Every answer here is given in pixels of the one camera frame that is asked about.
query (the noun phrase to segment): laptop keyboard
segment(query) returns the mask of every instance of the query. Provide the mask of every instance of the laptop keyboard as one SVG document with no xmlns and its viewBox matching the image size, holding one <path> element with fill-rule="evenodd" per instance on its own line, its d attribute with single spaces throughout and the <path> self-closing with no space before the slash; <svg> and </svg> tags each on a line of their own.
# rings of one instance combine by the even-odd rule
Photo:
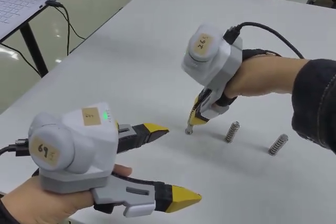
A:
<svg viewBox="0 0 336 224">
<path fill-rule="evenodd" d="M 9 24 L 41 0 L 0 0 L 0 24 Z"/>
</svg>

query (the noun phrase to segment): paper label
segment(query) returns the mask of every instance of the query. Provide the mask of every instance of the paper label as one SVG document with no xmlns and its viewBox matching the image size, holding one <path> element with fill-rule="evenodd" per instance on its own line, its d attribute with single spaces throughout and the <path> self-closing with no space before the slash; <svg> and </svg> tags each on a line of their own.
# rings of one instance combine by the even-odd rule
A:
<svg viewBox="0 0 336 224">
<path fill-rule="evenodd" d="M 98 108 L 84 108 L 82 114 L 85 126 L 101 124 Z"/>
<path fill-rule="evenodd" d="M 209 34 L 200 34 L 198 40 L 194 44 L 194 52 L 201 56 L 205 56 L 213 39 L 214 38 Z"/>
<path fill-rule="evenodd" d="M 56 166 L 59 158 L 59 150 L 42 139 L 35 137 L 32 144 L 29 145 L 29 152 L 50 166 Z"/>
</svg>

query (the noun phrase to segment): floor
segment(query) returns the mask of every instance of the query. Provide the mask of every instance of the floor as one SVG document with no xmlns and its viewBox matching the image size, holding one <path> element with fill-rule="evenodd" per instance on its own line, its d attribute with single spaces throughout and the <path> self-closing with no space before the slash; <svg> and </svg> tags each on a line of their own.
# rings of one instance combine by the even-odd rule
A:
<svg viewBox="0 0 336 224">
<path fill-rule="evenodd" d="M 130 0 L 59 0 L 69 11 L 70 20 L 80 36 L 87 37 Z M 59 12 L 48 8 L 31 22 L 32 29 L 49 70 L 66 56 L 67 23 Z M 70 49 L 81 40 L 71 35 Z M 4 42 L 20 50 L 32 62 L 20 33 Z M 0 113 L 29 90 L 39 76 L 23 59 L 0 47 Z"/>
</svg>

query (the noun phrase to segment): gray plastic housing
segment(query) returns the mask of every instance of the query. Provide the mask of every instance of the gray plastic housing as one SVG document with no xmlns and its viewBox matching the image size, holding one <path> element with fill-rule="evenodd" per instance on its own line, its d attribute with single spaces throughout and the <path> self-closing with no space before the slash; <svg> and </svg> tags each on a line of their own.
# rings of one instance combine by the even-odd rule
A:
<svg viewBox="0 0 336 224">
<path fill-rule="evenodd" d="M 134 135 L 130 125 L 122 137 Z M 96 204 L 125 205 L 126 217 L 155 210 L 155 188 L 111 175 L 119 132 L 106 103 L 62 118 L 38 114 L 28 132 L 29 152 L 39 166 L 43 189 L 60 194 L 91 190 Z"/>
<path fill-rule="evenodd" d="M 206 45 L 206 50 L 199 48 Z M 223 39 L 223 32 L 217 27 L 204 24 L 189 41 L 182 69 L 204 88 L 210 89 L 210 96 L 201 104 L 201 115 L 214 118 L 228 110 L 214 103 L 222 96 L 229 80 L 235 75 L 243 60 L 243 40 L 238 37 L 230 45 Z"/>
</svg>

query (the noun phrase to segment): green led light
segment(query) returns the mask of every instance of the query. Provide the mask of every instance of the green led light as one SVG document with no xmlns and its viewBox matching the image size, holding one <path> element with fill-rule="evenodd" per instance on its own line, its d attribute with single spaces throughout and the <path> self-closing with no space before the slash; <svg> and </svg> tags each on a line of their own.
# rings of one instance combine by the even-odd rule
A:
<svg viewBox="0 0 336 224">
<path fill-rule="evenodd" d="M 103 117 L 104 117 L 105 120 L 107 120 L 109 118 L 106 111 L 104 112 Z"/>
</svg>

